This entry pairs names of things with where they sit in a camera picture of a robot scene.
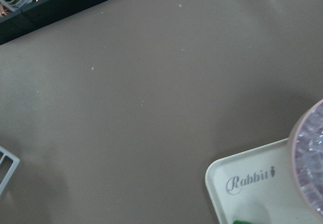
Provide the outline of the pink bowl of ice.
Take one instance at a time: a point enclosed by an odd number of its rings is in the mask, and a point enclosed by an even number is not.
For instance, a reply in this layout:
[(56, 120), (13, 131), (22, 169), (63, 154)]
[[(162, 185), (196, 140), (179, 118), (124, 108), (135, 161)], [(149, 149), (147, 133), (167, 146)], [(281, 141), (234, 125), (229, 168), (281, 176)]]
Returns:
[(308, 207), (322, 218), (322, 100), (294, 125), (287, 147), (296, 188)]

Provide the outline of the cream serving tray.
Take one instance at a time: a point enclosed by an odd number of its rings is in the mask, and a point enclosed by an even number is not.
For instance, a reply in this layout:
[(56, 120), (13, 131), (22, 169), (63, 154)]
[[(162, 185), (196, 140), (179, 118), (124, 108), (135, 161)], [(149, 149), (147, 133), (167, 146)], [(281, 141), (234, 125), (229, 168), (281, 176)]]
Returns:
[(287, 165), (287, 140), (214, 161), (205, 185), (219, 223), (322, 223)]

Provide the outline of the black monitor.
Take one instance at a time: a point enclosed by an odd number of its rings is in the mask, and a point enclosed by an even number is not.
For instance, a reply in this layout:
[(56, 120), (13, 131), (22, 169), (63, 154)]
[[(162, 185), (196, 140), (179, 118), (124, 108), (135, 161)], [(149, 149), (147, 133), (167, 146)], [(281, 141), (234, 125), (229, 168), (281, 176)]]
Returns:
[(1, 18), (1, 44), (108, 0), (40, 0)]

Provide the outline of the green lime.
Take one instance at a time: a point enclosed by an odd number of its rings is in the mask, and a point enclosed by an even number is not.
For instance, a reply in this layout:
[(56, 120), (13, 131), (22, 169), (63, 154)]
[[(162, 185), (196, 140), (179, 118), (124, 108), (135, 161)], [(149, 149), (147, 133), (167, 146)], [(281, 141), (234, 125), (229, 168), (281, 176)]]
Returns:
[(248, 221), (244, 221), (244, 220), (235, 220), (235, 221), (233, 221), (232, 224), (253, 224), (253, 223), (248, 222)]

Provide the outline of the pastel cup rack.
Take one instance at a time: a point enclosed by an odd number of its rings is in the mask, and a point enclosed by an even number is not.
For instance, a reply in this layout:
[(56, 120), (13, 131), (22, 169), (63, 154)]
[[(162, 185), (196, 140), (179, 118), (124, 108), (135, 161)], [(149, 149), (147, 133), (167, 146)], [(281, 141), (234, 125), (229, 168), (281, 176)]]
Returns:
[(1, 146), (1, 195), (20, 163), (20, 159)]

